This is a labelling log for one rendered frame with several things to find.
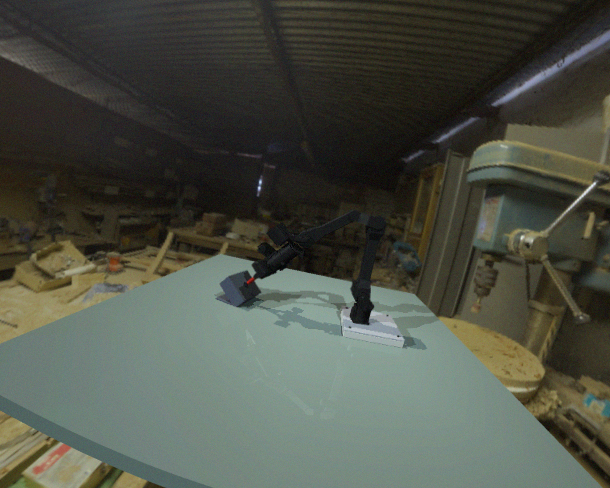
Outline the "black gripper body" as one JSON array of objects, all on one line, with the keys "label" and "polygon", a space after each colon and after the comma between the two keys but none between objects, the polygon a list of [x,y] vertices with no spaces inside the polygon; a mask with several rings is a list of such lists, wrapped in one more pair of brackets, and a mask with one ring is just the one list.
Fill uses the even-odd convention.
[{"label": "black gripper body", "polygon": [[[289,262],[286,261],[280,254],[280,249],[274,252],[274,255],[264,263],[263,260],[253,262],[252,266],[259,279],[263,279],[270,275],[272,270],[284,270]],[[269,269],[270,268],[270,269]]]}]

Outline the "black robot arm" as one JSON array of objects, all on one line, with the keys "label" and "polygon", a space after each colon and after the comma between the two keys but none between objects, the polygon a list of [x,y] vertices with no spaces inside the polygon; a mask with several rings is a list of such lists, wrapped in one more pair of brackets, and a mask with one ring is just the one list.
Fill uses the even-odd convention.
[{"label": "black robot arm", "polygon": [[[283,222],[273,227],[266,234],[276,245],[283,245],[280,248],[280,254],[286,261],[291,261],[299,255],[301,259],[305,256],[305,251],[300,248],[309,248],[318,242],[325,235],[338,230],[354,221],[362,223],[365,226],[366,242],[361,261],[359,276],[352,280],[350,287],[351,293],[357,303],[351,308],[350,318],[355,324],[370,325],[369,318],[374,305],[371,303],[371,284],[370,278],[373,270],[375,256],[378,243],[383,236],[386,227],[386,221],[381,216],[369,215],[359,212],[355,209],[328,221],[320,226],[309,228],[300,233],[290,233]],[[298,243],[295,244],[294,242]],[[257,246],[257,251],[265,256],[265,261],[271,258],[276,251],[267,242]]]}]

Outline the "dark grey sloped panel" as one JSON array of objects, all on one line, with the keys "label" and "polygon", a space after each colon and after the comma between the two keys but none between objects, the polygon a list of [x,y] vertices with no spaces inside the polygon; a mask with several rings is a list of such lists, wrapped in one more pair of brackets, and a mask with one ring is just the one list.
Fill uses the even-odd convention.
[{"label": "dark grey sloped panel", "polygon": [[247,283],[251,279],[248,270],[228,276],[219,283],[225,294],[216,297],[216,299],[236,307],[242,306],[262,292],[255,281],[250,284]]}]

